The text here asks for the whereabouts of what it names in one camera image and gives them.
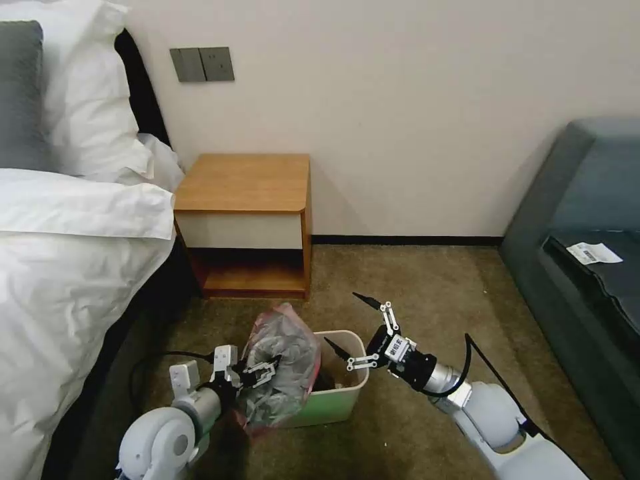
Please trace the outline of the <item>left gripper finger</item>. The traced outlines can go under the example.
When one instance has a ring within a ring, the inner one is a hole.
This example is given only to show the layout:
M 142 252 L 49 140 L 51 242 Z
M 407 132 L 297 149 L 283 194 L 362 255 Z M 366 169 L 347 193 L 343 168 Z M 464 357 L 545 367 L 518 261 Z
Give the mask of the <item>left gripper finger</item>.
M 257 388 L 272 380 L 276 367 L 252 367 L 245 370 L 245 388 Z
M 280 360 L 281 355 L 276 355 L 266 361 L 256 363 L 252 366 L 246 365 L 242 373 L 244 375 L 254 376 L 274 376 Z

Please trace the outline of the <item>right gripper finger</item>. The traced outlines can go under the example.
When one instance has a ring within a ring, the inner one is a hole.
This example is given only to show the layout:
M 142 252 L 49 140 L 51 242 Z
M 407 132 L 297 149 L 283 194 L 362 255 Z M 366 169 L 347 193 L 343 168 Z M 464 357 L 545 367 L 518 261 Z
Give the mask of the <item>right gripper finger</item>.
M 395 318 L 395 313 L 392 308 L 392 304 L 390 301 L 381 302 L 376 300 L 373 297 L 362 295 L 357 292 L 352 292 L 352 295 L 374 310 L 378 311 L 382 315 L 383 324 L 385 326 L 385 331 L 387 335 L 396 335 L 400 334 L 400 326 Z
M 346 364 L 346 370 L 348 372 L 362 369 L 377 369 L 381 366 L 379 364 L 380 357 L 378 353 L 354 357 L 328 337 L 324 337 L 324 340 L 332 348 L 338 358 Z

